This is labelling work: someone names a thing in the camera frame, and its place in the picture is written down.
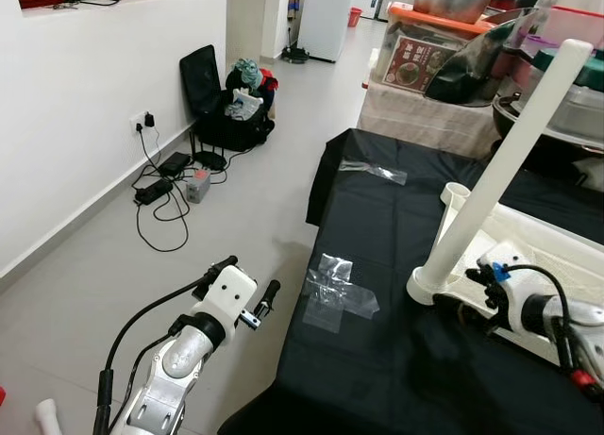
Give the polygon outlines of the white plastic table top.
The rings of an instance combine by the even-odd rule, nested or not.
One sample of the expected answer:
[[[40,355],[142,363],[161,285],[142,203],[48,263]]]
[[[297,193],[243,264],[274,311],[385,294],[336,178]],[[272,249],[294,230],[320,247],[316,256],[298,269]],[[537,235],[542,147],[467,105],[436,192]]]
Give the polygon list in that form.
[[[579,369],[600,380],[604,357],[604,250],[598,243],[525,212],[496,205],[450,272],[447,288],[434,296],[434,303],[452,302],[461,314],[461,303],[480,302],[479,296],[475,297],[480,286],[467,279],[465,272],[478,266],[478,258],[500,243],[511,243],[521,253],[521,265],[514,265],[512,270],[528,277],[532,294],[522,310],[525,333],[505,327],[487,330],[561,365],[555,332],[561,326],[561,298],[566,296],[571,315],[570,357]]]

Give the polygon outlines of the black power strip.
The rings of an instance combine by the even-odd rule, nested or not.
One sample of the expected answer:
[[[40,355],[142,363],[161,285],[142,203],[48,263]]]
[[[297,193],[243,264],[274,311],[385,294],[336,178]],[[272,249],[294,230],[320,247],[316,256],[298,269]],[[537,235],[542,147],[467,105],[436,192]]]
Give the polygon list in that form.
[[[146,188],[135,190],[133,201],[138,206],[151,205],[163,196],[168,196],[176,189],[176,182],[170,177],[161,177],[156,182],[147,185]]]

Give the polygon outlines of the black tablecloth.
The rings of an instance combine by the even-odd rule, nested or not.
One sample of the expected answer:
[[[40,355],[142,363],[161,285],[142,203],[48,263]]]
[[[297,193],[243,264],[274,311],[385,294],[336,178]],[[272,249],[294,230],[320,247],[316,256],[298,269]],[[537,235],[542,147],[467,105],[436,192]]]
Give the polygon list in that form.
[[[276,377],[217,435],[604,435],[604,412],[551,362],[463,326],[452,310],[411,301],[444,214],[448,182],[471,188],[480,160],[349,128],[316,163],[308,266],[351,262],[371,318],[336,331],[305,320],[308,293],[285,323]]]

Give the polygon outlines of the black power adapter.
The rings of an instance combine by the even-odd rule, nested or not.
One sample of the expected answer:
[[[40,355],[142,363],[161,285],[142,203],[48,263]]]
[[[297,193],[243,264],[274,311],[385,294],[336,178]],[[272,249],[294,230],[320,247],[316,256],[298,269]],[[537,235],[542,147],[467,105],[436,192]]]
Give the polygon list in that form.
[[[157,167],[157,173],[164,179],[176,179],[191,163],[193,163],[193,156],[184,152],[173,152]]]

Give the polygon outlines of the black wok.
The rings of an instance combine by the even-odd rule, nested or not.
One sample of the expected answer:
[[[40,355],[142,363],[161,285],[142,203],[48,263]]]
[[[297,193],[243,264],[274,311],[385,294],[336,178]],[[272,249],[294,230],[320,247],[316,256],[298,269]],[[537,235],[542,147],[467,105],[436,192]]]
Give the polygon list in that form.
[[[496,139],[491,145],[491,154],[489,154],[491,157],[499,150],[502,142],[508,137],[514,121],[518,119],[519,110],[513,105],[518,102],[518,99],[519,93],[516,92],[508,97],[496,97],[491,105],[495,128],[500,134],[500,139]],[[587,159],[603,158],[603,151],[596,147],[543,136],[532,146],[522,168],[548,179],[585,186],[590,176],[587,171],[579,168],[577,163]]]

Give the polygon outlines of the white plastic bag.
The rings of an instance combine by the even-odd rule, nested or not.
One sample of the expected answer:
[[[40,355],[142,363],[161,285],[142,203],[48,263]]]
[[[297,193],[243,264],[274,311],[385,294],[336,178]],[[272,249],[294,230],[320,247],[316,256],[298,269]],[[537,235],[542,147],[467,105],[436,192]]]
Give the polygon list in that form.
[[[224,114],[230,120],[247,121],[253,119],[260,110],[263,99],[255,97],[245,87],[230,92],[230,102],[224,108]]]

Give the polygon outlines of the beige cloth covered bench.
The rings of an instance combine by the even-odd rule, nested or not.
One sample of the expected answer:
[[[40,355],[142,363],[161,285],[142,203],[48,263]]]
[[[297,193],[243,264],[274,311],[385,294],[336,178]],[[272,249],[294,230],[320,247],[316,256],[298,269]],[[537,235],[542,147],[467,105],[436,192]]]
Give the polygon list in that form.
[[[489,108],[452,106],[375,82],[363,88],[359,129],[471,159],[487,158],[500,139]]]

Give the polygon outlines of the black folding chair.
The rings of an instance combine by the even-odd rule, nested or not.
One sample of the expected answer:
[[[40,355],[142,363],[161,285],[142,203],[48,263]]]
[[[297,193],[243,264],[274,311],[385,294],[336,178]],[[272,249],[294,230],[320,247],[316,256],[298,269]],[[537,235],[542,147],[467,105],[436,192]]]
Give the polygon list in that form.
[[[191,133],[197,136],[198,144],[246,152],[267,141],[269,133],[275,129],[275,121],[269,117],[269,111],[275,102],[276,92],[249,89],[232,69],[221,81],[215,47],[211,45],[182,57],[178,62],[178,71],[184,85],[187,107],[194,116]],[[237,89],[247,89],[255,97],[263,99],[260,110],[251,120],[234,121],[224,114],[224,108],[230,102],[230,92]]]

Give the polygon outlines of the green stuffed toy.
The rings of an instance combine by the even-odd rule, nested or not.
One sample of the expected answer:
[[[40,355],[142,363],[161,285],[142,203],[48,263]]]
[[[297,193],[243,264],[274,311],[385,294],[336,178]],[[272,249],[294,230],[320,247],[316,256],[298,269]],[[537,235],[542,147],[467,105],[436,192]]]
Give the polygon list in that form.
[[[260,67],[253,59],[237,59],[232,70],[238,74],[242,84],[249,89],[258,89],[262,85],[264,75]]]

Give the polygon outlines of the clear plastic storage box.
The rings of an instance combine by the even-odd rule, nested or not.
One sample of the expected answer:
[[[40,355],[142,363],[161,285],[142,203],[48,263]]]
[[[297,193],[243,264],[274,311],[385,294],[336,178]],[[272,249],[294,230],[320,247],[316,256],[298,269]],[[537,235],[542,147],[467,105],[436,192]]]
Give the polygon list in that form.
[[[604,92],[571,85],[547,127],[595,145],[604,141]]]

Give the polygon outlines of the black bag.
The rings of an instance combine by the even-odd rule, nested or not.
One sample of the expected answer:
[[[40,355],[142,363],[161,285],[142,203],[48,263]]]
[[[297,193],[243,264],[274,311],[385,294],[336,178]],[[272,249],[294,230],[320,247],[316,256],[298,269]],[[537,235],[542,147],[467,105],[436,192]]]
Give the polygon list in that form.
[[[539,8],[500,13],[500,25],[470,40],[445,61],[427,84],[424,97],[453,106],[477,108],[491,104],[499,87],[525,58],[521,45],[540,13]]]

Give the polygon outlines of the dark green slippers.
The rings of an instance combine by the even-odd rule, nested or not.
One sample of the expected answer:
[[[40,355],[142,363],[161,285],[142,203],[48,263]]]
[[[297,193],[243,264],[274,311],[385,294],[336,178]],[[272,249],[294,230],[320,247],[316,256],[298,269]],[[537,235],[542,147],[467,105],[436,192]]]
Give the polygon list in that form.
[[[308,54],[305,48],[297,46],[288,46],[283,48],[283,51],[281,51],[279,58],[281,60],[288,61],[288,63],[303,64],[306,63],[308,59],[310,59],[310,54]]]

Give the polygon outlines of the white fridge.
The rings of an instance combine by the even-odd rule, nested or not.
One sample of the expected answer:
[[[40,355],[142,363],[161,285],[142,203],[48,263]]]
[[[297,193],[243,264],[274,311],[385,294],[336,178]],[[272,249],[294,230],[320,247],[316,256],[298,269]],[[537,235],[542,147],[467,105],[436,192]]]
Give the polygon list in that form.
[[[354,0],[302,0],[296,47],[310,59],[335,63],[344,51]]]

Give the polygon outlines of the orange lidded storage box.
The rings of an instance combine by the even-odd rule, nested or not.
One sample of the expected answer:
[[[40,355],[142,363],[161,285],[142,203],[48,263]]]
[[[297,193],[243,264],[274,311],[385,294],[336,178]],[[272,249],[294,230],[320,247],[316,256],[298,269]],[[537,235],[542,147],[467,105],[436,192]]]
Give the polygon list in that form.
[[[381,84],[379,78],[385,67],[385,48],[397,37],[411,37],[422,40],[436,40],[436,42],[452,42],[461,50],[470,40],[486,33],[493,28],[493,24],[486,21],[477,21],[474,24],[447,20],[432,15],[414,11],[411,5],[395,1],[388,8],[389,23],[385,30],[383,42],[378,50],[374,67],[371,69],[370,80]]]

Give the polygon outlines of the pink box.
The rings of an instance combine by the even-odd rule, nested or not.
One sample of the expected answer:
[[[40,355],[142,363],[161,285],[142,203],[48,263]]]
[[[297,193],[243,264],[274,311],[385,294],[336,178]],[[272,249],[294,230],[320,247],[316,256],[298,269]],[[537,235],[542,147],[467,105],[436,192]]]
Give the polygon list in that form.
[[[536,34],[555,45],[575,39],[589,42],[594,48],[604,48],[604,15],[587,9],[552,7]]]

